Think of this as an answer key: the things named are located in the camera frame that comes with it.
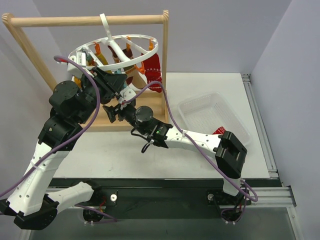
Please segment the white round clip hanger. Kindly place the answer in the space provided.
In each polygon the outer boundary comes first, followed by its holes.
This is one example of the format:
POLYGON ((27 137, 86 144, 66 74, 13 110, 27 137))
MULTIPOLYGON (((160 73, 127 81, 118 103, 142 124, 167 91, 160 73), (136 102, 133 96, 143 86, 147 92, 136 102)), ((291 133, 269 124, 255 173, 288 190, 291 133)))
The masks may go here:
POLYGON ((104 31, 105 31, 105 37, 98 38, 96 40, 89 41, 79 47, 77 47, 75 50, 73 50, 71 54, 73 54, 75 51, 83 51, 86 53, 86 69, 90 70, 92 67, 88 65, 87 59, 88 56, 91 56, 96 62, 97 67, 100 67, 102 70, 109 71, 109 70, 117 70, 117 69, 123 69, 124 67, 136 65, 138 63, 142 63, 144 60, 150 58, 154 54, 158 52, 159 49, 159 42, 156 38, 153 38, 148 35, 143 34, 122 34, 122 35, 112 35, 109 27, 109 23, 107 21, 107 17, 105 14, 99 15, 101 23, 103 25, 104 31), (138 45, 134 42, 135 39, 142 39, 142 40, 148 40, 149 44, 151 45, 150 49, 143 48, 142 46, 138 45), (137 50, 141 53, 141 55, 137 57, 133 57, 132 59, 128 58, 122 48, 117 43, 117 40, 125 42, 126 46, 130 46, 131 48, 137 50), (111 49, 114 51, 118 58, 118 62, 114 64, 108 64, 103 65, 99 59, 95 56, 94 52, 92 51, 91 47, 95 46, 97 44, 104 45, 106 47, 111 47, 111 49))

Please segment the teal clothes peg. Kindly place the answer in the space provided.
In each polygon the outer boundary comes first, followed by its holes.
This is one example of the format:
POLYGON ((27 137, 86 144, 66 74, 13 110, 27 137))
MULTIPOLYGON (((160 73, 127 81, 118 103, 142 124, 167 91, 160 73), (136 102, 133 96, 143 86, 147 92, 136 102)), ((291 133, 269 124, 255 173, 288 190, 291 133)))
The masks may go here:
POLYGON ((119 75, 125 74, 121 69, 117 69, 114 73, 119 75))

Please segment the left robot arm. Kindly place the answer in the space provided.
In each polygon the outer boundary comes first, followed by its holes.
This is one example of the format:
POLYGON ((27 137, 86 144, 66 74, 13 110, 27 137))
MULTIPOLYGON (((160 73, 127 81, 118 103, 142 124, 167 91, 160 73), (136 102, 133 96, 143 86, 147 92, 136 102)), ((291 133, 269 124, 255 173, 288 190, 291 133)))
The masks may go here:
POLYGON ((127 78, 123 73, 107 73, 98 67, 91 73, 96 87, 85 76, 82 87, 71 80, 56 85, 49 98, 50 117, 38 136, 25 178, 10 197, 0 201, 0 212, 13 216, 22 230, 43 230, 65 209, 85 202, 95 206, 106 199, 101 186, 92 180, 55 193, 46 192, 59 165, 75 146, 82 125, 97 116, 94 111, 101 104, 120 93, 127 78))

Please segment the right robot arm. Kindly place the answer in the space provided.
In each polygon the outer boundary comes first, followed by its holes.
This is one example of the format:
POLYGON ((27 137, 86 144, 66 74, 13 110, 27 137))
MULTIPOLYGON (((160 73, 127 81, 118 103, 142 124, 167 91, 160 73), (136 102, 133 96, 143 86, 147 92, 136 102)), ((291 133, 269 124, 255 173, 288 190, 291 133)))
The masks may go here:
POLYGON ((126 107, 118 104, 105 105, 103 109, 111 123, 126 121, 132 126, 131 135, 146 141, 143 153, 149 146, 199 152, 223 177, 223 201, 233 204, 239 199, 247 149, 233 132, 204 134, 180 129, 156 119, 148 106, 135 108, 130 104, 126 107))

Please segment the red snowflake sock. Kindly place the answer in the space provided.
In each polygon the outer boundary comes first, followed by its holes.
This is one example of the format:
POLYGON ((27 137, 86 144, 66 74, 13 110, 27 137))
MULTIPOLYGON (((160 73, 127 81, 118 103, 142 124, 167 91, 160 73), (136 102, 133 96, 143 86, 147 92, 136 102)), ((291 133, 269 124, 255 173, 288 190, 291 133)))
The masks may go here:
POLYGON ((225 131, 226 129, 223 126, 221 126, 213 132, 213 135, 223 135, 225 131))

